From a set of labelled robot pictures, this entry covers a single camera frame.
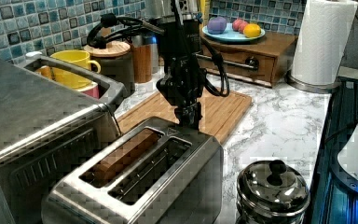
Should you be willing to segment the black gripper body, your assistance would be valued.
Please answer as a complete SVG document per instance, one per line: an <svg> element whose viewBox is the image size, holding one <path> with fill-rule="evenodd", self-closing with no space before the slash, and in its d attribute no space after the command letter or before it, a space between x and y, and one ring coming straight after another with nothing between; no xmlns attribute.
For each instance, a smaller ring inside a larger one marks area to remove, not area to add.
<svg viewBox="0 0 358 224"><path fill-rule="evenodd" d="M158 53L164 61L165 78L157 87L170 105L186 107L193 105L202 93L200 66L196 53L201 51L200 29L197 20L161 25L164 35L158 36Z"/></svg>

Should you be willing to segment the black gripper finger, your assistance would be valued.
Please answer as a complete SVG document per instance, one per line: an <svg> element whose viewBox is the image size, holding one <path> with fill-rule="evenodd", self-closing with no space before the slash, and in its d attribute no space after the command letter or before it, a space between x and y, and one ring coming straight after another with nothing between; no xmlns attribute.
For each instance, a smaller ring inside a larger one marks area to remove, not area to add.
<svg viewBox="0 0 358 224"><path fill-rule="evenodd" d="M189 106L178 106L174 109L174 114L179 120L179 125L197 130L202 118L201 103L196 102Z"/></svg>

